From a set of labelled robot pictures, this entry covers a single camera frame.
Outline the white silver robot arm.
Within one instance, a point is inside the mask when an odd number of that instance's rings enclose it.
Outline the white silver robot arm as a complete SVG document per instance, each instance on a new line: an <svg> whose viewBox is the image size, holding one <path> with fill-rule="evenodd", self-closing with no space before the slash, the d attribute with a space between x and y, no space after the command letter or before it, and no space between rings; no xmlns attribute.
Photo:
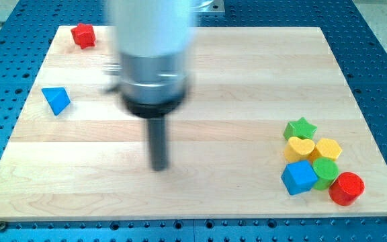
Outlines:
<svg viewBox="0 0 387 242"><path fill-rule="evenodd" d="M192 7L191 0L108 1L122 67L121 96L134 115L160 118L183 101L189 87Z"/></svg>

